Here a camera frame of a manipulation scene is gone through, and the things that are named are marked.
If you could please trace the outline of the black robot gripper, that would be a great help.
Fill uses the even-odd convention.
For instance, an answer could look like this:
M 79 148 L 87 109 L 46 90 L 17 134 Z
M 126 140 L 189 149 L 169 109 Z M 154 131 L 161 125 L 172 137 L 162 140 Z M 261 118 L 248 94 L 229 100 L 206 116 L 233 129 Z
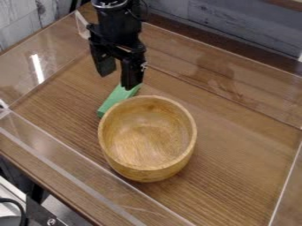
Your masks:
M 142 32 L 141 0 L 91 0 L 98 23 L 87 25 L 90 49 L 97 71 L 106 77 L 122 61 L 122 87 L 132 90 L 144 82 L 146 45 Z

